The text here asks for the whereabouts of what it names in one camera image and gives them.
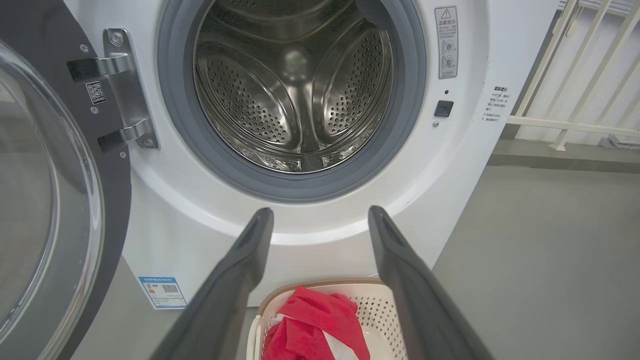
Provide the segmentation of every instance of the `qr code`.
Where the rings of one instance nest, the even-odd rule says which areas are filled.
[[[104,97],[104,92],[102,91],[102,84],[100,84],[100,81],[87,83],[86,91],[89,92],[89,97],[91,97],[91,102],[94,105],[102,104],[103,102],[107,101],[107,99]]]
[[[178,287],[176,285],[162,285],[162,289],[165,293],[177,293]]]

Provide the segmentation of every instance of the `white washing machine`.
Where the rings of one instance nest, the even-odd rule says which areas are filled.
[[[121,253],[152,306],[184,307],[260,208],[250,306],[375,275],[372,205],[433,266],[557,1],[2,6],[0,358],[35,359],[73,353]]]

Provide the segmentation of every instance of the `black square latch hole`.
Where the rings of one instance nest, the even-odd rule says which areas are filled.
[[[438,101],[438,106],[436,106],[436,112],[433,116],[449,117],[451,108],[453,108],[453,101],[440,100]]]

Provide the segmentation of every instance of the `red cloth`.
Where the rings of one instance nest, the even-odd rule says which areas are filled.
[[[335,360],[323,331],[370,360],[358,306],[341,294],[325,295],[298,287],[278,313],[288,316],[265,338],[262,360]]]

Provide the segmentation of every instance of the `door glass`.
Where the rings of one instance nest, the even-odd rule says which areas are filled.
[[[99,178],[77,124],[0,42],[0,358],[60,350],[91,292],[101,216]]]

